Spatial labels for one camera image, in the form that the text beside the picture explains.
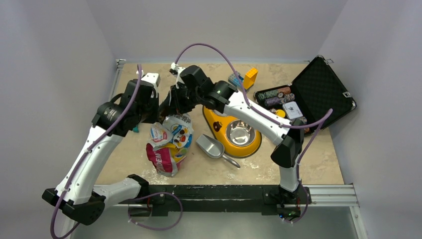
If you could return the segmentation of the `pet food bag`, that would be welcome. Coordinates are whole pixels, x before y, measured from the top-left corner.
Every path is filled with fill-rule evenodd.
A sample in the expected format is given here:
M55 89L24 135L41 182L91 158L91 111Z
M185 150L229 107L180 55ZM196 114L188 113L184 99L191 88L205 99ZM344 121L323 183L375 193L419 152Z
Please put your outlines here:
M193 134L192 119L188 114L171 115L162 123L151 125L146 153L158 174L173 177L179 172L193 142Z

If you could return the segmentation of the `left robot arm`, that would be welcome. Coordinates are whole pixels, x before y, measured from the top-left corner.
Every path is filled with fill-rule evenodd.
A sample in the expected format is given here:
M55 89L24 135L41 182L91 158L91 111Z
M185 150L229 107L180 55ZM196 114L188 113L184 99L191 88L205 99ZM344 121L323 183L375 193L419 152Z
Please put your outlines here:
M97 178L111 153L129 131L139 123L158 120L158 73L142 76L135 93L137 79L130 80L124 93L100 105L92 120L88 138L77 160L56 188L46 189L42 199L59 206L64 215L91 225L103 211L125 200L137 204L148 199L148 182L131 174L120 182L95 187Z

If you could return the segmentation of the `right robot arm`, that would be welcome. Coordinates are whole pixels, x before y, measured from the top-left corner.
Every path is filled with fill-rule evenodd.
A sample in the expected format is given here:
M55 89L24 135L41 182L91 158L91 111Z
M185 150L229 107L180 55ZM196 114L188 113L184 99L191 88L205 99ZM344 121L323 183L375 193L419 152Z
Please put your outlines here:
M287 203L310 203L310 194L299 176L299 163L307 147L305 126L298 119L288 121L251 102L246 92L227 81L214 83L201 67L181 67L172 63L170 73L176 83L160 106L160 116L184 114L197 105L220 114L235 117L266 136L275 145L270 157L280 170L280 198Z

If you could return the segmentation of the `silver metal food scoop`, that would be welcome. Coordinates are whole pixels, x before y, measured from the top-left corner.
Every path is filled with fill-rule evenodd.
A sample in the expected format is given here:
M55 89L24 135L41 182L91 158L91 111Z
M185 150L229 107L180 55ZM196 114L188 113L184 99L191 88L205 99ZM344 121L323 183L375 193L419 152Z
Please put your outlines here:
M234 159L228 157L225 154L224 145L215 138L212 138L208 135L201 134L197 140L197 145L211 158L223 158L225 161L231 165L241 168L240 164L237 163Z

